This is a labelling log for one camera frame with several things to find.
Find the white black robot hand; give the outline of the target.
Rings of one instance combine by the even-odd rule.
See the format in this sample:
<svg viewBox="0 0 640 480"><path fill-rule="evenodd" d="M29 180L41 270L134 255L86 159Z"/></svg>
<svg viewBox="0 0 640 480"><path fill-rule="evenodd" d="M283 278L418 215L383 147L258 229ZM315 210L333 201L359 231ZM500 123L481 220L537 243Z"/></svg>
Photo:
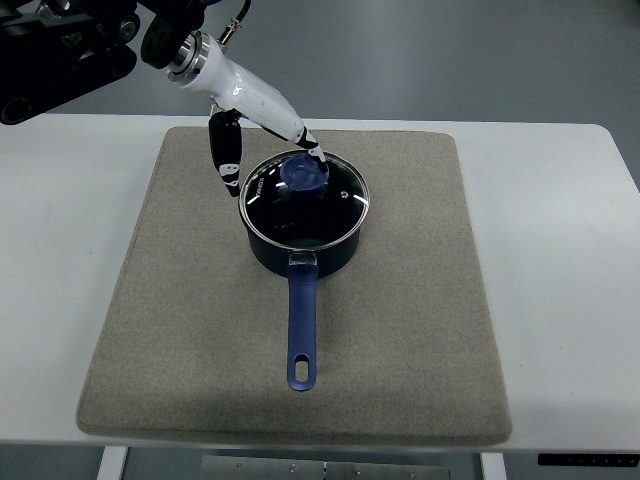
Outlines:
<svg viewBox="0 0 640 480"><path fill-rule="evenodd" d="M168 76L189 92L211 97L211 155L231 196L240 194L241 118L305 150L314 170L328 175L324 152L289 102L277 89L228 59L207 34L196 31L187 37L168 67Z"/></svg>

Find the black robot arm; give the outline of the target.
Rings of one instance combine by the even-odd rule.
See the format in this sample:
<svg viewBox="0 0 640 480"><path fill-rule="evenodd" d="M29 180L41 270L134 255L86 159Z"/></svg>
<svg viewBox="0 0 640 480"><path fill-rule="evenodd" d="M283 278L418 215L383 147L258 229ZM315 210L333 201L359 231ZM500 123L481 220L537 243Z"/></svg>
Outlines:
<svg viewBox="0 0 640 480"><path fill-rule="evenodd" d="M153 13L139 51L136 1L4 1L1 122L16 125L129 75L163 69L199 29L207 1L145 1Z"/></svg>

